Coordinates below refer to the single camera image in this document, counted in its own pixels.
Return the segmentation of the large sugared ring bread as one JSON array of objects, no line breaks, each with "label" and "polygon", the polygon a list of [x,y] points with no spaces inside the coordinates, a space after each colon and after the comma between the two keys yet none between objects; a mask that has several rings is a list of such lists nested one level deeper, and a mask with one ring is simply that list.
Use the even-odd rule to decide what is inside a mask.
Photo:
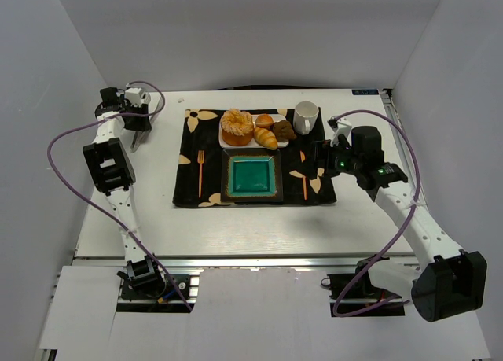
[{"label": "large sugared ring bread", "polygon": [[253,138],[254,128],[252,115],[246,111],[230,109],[221,118],[222,139],[231,146],[246,146]]}]

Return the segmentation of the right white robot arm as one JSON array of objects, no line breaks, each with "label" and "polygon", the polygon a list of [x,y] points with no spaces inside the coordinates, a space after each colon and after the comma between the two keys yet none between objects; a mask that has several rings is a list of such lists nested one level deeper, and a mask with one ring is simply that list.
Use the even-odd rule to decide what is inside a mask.
[{"label": "right white robot arm", "polygon": [[402,169],[385,160],[376,127],[337,131],[331,140],[316,141],[310,166],[327,176],[348,174],[381,208],[413,250],[413,269],[378,252],[358,263],[354,283],[384,289],[392,298],[412,304],[428,322],[436,322],[482,307],[487,262],[480,252],[468,252],[441,228],[414,197]]}]

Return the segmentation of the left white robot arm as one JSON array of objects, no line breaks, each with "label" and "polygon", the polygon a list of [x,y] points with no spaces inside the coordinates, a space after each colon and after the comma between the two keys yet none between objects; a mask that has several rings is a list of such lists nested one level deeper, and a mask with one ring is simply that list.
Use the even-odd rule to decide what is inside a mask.
[{"label": "left white robot arm", "polygon": [[98,192],[105,195],[112,217],[119,221],[126,267],[118,276],[136,293],[154,297],[164,288],[157,263],[138,244],[140,226],[134,204],[134,169],[119,139],[122,131],[148,131],[150,95],[139,87],[120,92],[116,87],[100,91],[101,104],[94,116],[100,122],[95,139],[83,147],[83,155]]}]

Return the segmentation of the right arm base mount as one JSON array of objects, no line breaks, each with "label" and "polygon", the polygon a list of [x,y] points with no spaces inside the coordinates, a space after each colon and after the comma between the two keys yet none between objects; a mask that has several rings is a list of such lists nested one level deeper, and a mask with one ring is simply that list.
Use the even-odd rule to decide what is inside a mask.
[{"label": "right arm base mount", "polygon": [[[329,292],[330,314],[335,317],[333,308],[335,301],[342,293],[343,289],[349,284],[352,278],[366,266],[372,257],[358,261],[356,268],[352,273],[332,273],[328,274],[320,281],[321,288]],[[374,287],[370,283],[369,275],[363,275],[356,281],[341,300],[337,312],[341,315],[351,313],[385,301],[385,304],[373,310],[368,310],[364,313],[357,314],[356,317],[402,317],[405,315],[404,303],[400,296],[395,296],[386,289]]]}]

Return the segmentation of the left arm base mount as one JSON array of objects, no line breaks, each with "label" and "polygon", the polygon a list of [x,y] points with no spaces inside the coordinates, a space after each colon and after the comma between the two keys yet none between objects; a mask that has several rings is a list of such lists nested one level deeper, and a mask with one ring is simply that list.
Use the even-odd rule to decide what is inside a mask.
[{"label": "left arm base mount", "polygon": [[121,279],[116,311],[122,313],[189,314],[196,299],[196,277],[166,276],[161,267],[146,257],[128,262],[117,272]]}]

